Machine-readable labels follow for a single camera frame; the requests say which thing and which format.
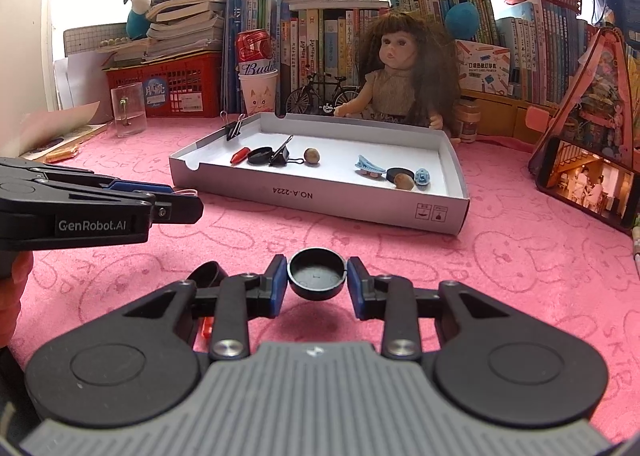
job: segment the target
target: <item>phone screen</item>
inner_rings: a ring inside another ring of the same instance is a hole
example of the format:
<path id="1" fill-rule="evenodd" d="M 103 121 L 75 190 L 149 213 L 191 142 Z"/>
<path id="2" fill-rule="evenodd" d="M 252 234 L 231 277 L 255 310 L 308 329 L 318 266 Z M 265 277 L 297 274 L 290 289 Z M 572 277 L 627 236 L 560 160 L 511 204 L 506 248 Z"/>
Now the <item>phone screen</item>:
<path id="1" fill-rule="evenodd" d="M 580 146 L 560 140 L 545 187 L 619 226 L 633 182 L 633 172 Z"/>

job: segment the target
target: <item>doll hair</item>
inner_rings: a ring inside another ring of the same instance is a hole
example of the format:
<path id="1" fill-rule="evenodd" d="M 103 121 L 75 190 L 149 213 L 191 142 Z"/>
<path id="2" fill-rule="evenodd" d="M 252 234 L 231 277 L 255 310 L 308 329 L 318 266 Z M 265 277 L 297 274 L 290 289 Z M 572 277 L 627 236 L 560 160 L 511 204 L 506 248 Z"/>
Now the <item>doll hair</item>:
<path id="1" fill-rule="evenodd" d="M 446 128 L 454 132 L 456 121 L 453 108 L 460 98 L 458 58 L 455 41 L 441 25 L 427 24 L 419 16 L 398 10 L 375 18 L 360 48 L 360 86 L 364 86 L 367 73 L 385 67 L 379 55 L 382 36 L 396 32 L 412 35 L 417 48 L 412 71 L 415 102 L 405 122 L 415 126 L 424 125 L 429 121 L 431 108 L 440 113 Z"/>

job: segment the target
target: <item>cardboard box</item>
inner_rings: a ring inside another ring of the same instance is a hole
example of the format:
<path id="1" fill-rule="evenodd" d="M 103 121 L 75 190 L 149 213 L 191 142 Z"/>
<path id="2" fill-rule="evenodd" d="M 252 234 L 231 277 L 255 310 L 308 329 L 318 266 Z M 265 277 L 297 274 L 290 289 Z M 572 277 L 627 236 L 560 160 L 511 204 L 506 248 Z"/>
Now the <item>cardboard box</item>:
<path id="1" fill-rule="evenodd" d="M 496 95 L 509 92 L 509 48 L 472 41 L 456 41 L 460 88 Z"/>
<path id="2" fill-rule="evenodd" d="M 305 149 L 320 153 L 316 166 L 231 166 L 242 149 L 277 149 L 293 135 L 291 159 Z M 431 183 L 411 191 L 358 173 L 358 156 L 381 168 L 430 172 Z M 225 130 L 172 154 L 174 185 L 227 197 L 355 220 L 456 235 L 469 206 L 469 195 L 456 153 L 442 131 L 384 122 L 327 116 L 259 113 L 244 119 L 241 134 L 226 140 Z"/>

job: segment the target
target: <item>smartphone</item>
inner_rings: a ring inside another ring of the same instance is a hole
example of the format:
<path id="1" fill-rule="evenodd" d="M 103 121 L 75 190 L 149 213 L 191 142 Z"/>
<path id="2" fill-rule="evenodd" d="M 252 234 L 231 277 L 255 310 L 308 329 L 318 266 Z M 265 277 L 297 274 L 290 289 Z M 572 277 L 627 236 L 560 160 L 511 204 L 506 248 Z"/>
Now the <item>smartphone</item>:
<path id="1" fill-rule="evenodd" d="M 553 136 L 548 140 L 536 185 L 542 192 L 630 232 L 640 200 L 640 174 Z"/>

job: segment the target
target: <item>cat cup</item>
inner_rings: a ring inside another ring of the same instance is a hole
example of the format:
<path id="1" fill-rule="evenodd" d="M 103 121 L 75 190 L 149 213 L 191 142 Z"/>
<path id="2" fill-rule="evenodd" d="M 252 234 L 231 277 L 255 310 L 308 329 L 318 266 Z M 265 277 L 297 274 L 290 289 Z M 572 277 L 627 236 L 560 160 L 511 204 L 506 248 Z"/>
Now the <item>cat cup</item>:
<path id="1" fill-rule="evenodd" d="M 276 103 L 278 70 L 256 75 L 238 75 L 247 116 L 273 112 Z"/>

